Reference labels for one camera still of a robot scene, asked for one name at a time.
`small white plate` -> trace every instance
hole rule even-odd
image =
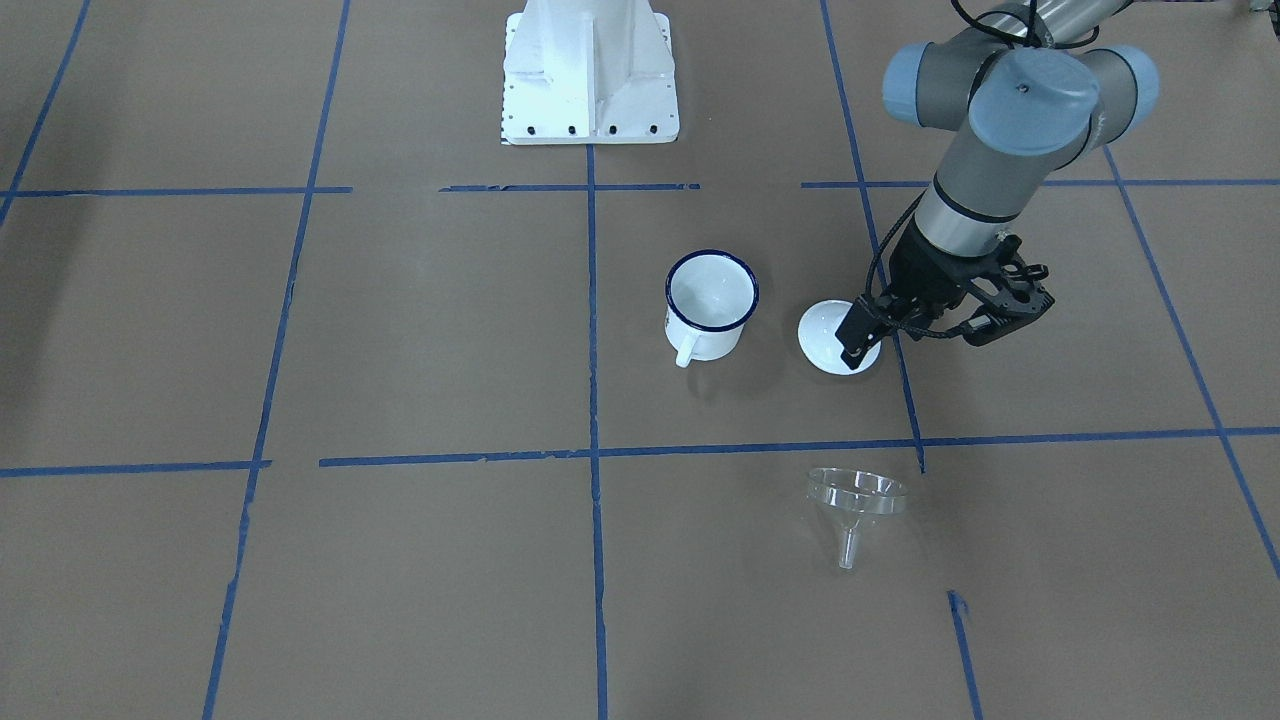
[[[800,350],[815,368],[824,373],[852,375],[870,368],[879,357],[881,343],[877,342],[863,356],[856,370],[850,370],[849,365],[845,365],[845,361],[840,359],[845,346],[836,338],[836,329],[840,328],[840,323],[845,320],[845,315],[852,306],[852,302],[844,300],[823,300],[805,310],[805,314],[800,316],[800,327],[796,331],[800,338]]]

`blue joint cap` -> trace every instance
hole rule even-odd
[[[1160,99],[1160,70],[1156,69],[1156,63],[1149,55],[1132,45],[1114,45],[1098,47],[1098,50],[1120,55],[1120,59],[1133,72],[1133,79],[1138,86],[1138,102],[1133,109],[1133,119],[1129,120],[1129,127],[1125,128],[1125,132],[1129,132],[1138,127],[1138,123],[1146,120],[1147,115],[1151,115],[1151,111],[1156,109],[1156,100]]]
[[[1089,127],[1098,78],[1060,50],[1020,47],[992,68],[969,104],[969,127],[984,145],[1033,158],[1070,145]]]
[[[920,78],[920,60],[932,42],[916,42],[899,50],[888,61],[881,94],[884,97],[884,110],[895,119],[914,126],[920,124],[915,105],[915,90]]]

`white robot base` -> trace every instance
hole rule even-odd
[[[648,0],[530,0],[507,18],[502,141],[672,142],[671,20]]]

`grid line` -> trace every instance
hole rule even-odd
[[[1201,372],[1199,363],[1196,360],[1196,352],[1192,350],[1190,340],[1187,337],[1187,329],[1183,327],[1178,310],[1174,307],[1174,299],[1169,293],[1169,287],[1165,284],[1165,278],[1160,272],[1160,264],[1156,261],[1156,255],[1147,240],[1147,232],[1143,229],[1142,220],[1138,219],[1138,210],[1134,208],[1133,200],[1129,197],[1129,190],[1126,187],[1128,181],[1121,177],[1120,167],[1116,165],[1111,149],[1103,147],[1102,152],[1107,159],[1107,165],[1111,167],[1111,174],[1115,176],[1116,187],[1120,190],[1120,196],[1124,199],[1124,206],[1129,213],[1129,220],[1133,223],[1133,229],[1138,236],[1138,243],[1142,246],[1142,252],[1147,258],[1147,265],[1151,268],[1152,278],[1156,281],[1156,288],[1160,291],[1160,299],[1165,304],[1165,311],[1169,313],[1169,319],[1174,325],[1174,332],[1178,334],[1178,342],[1183,346],[1183,354],[1187,356],[1187,363],[1190,365],[1192,374],[1196,377],[1196,384],[1199,387],[1204,407],[1208,410],[1210,418],[1213,420],[1213,429],[1216,430],[1219,442],[1222,445],[1222,451],[1226,454],[1226,460],[1231,465],[1231,473],[1235,475],[1235,483],[1240,488],[1240,495],[1244,497],[1245,506],[1248,506],[1249,515],[1253,519],[1253,527],[1257,529],[1258,538],[1262,541],[1262,547],[1267,553],[1267,559],[1271,561],[1271,570],[1275,573],[1276,578],[1280,579],[1280,557],[1276,556],[1276,547],[1275,543],[1271,542],[1271,533],[1267,530],[1262,514],[1258,511],[1258,505],[1253,500],[1253,491],[1249,489],[1249,482],[1244,477],[1244,470],[1240,469],[1239,460],[1235,457],[1235,448],[1231,447],[1231,438],[1226,432],[1226,427],[1222,424],[1222,418],[1217,411],[1217,405],[1213,402],[1213,396],[1210,393],[1208,383],[1204,380],[1204,373]]]
[[[827,50],[831,54],[831,69],[836,76],[836,90],[840,94],[840,108],[845,114],[845,132],[849,135],[849,151],[854,160],[854,174],[858,176],[858,191],[863,201],[863,217],[867,220],[868,241],[872,246],[872,255],[879,250],[879,233],[876,229],[876,217],[872,213],[872,199],[867,191],[867,176],[863,173],[863,156],[858,149],[858,133],[854,129],[854,114],[849,108],[849,94],[845,90],[845,74],[840,68],[840,53],[836,50],[836,33],[831,27],[831,10],[827,0],[819,0],[822,5],[822,23],[827,32]],[[888,282],[884,277],[884,264],[877,263],[877,274],[882,286]],[[911,392],[911,377],[906,370],[906,355],[902,354],[902,340],[897,332],[890,334],[893,340],[893,351],[897,354],[897,369],[902,377],[902,400],[906,402],[906,416],[911,424],[911,437],[915,439],[915,459],[920,465],[920,473],[925,471],[924,445],[920,442],[920,421],[915,414],[915,396]]]
[[[596,217],[595,217],[595,146],[586,146],[586,264],[588,264],[588,327],[590,388],[590,461],[591,461],[591,557],[595,577],[595,702],[599,720],[609,717],[609,670],[604,643],[604,528],[600,512],[600,421],[598,380],[599,314],[596,313]]]
[[[982,720],[982,698],[978,696],[978,679],[974,676],[973,659],[969,656],[969,637],[964,630],[964,620],[969,616],[969,603],[956,591],[947,591],[947,603],[951,606],[951,625],[956,632],[956,647],[960,651],[960,665],[964,667],[964,683],[969,688],[973,720]]]
[[[307,187],[138,187],[96,190],[19,190],[6,197],[189,197],[206,195],[349,195],[349,184]]]
[[[1225,428],[1229,437],[1275,437],[1280,427]],[[1165,439],[1216,438],[1216,428],[1184,428],[1167,430],[1115,430],[1093,433],[1042,433],[1024,436],[959,436],[924,437],[925,447],[979,447],[1012,445],[1066,445],[1084,442],[1137,442]],[[813,452],[822,450],[892,450],[915,447],[915,438],[850,439],[818,442],[768,442],[737,445],[666,445],[634,447],[596,447],[563,450],[521,450],[498,452],[452,452],[422,455],[370,455],[324,457],[320,468],[365,468],[379,465],[438,465],[454,462],[511,462],[529,460],[572,460],[590,457],[639,457],[668,455],[740,455],[754,452]]]
[[[215,462],[142,462],[124,465],[51,465],[44,468],[0,468],[0,478],[67,478],[84,475],[150,475],[157,473],[205,473],[269,468],[270,460],[227,460]]]
[[[451,184],[438,192],[676,192],[701,190],[696,182],[643,182],[614,184]]]
[[[1128,179],[1129,187],[1266,187],[1280,186],[1280,178],[1151,178]],[[1115,187],[1112,179],[1046,179],[1043,187]],[[929,187],[929,181],[805,181],[803,190],[858,190],[886,187]]]
[[[54,106],[54,97],[58,96],[58,88],[63,86],[63,77],[67,76],[67,68],[72,63],[72,55],[76,53],[76,45],[79,44],[81,31],[84,29],[84,19],[88,17],[88,4],[90,0],[84,0],[81,4],[81,12],[76,17],[76,27],[72,28],[72,37],[67,41],[67,50],[63,53],[63,59],[58,64],[58,72],[54,73],[54,82],[49,86],[49,94],[45,95],[45,102],[40,106],[40,114],[36,115],[36,126],[31,128],[31,136],[27,138],[27,146],[22,150],[22,159],[18,160],[18,168],[13,173],[13,181],[9,183],[9,192],[5,193],[4,204],[0,205],[0,227],[9,218],[9,209],[13,208],[14,193],[22,187],[22,176],[27,173],[27,165],[31,164],[31,156],[36,151],[36,142],[40,140],[40,132],[45,129],[45,120],[49,118],[49,110]]]
[[[223,601],[221,621],[218,626],[218,642],[214,648],[212,666],[209,671],[209,688],[205,692],[205,706],[202,720],[212,720],[214,706],[218,701],[218,687],[221,680],[223,660],[227,653],[227,639],[230,635],[232,618],[236,610],[236,593],[239,587],[241,569],[244,565],[244,546],[248,541],[250,506],[257,491],[257,479],[262,452],[266,446],[266,433],[271,423],[271,404],[275,398],[275,383],[280,374],[280,357],[284,354],[284,338],[288,332],[289,310],[293,305],[293,287],[298,278],[298,261],[302,256],[302,246],[306,241],[307,223],[311,217],[311,201],[315,197],[316,177],[320,173],[320,156],[324,151],[325,131],[329,124],[329,109],[333,106],[333,91],[338,83],[338,67],[342,63],[342,46],[347,35],[347,19],[351,14],[351,0],[343,0],[342,15],[338,20],[338,37],[334,41],[333,59],[329,64],[329,82],[325,87],[324,102],[320,106],[320,122],[316,128],[315,146],[311,151],[311,168],[307,173],[306,192],[302,196],[302,210],[298,217],[298,229],[293,238],[293,255],[289,259],[289,275],[284,286],[284,300],[280,305],[280,320],[275,331],[275,346],[271,351],[271,365],[268,372],[266,389],[262,397],[262,416],[259,421],[257,438],[253,443],[255,465],[250,468],[248,480],[244,483],[244,502],[241,506],[239,536],[236,546],[236,570],[227,584],[227,596]]]

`mug handle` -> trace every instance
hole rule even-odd
[[[680,351],[676,352],[676,366],[687,368],[689,360],[694,356],[694,345],[698,342],[698,333],[689,333],[685,336],[684,342],[680,343]]]

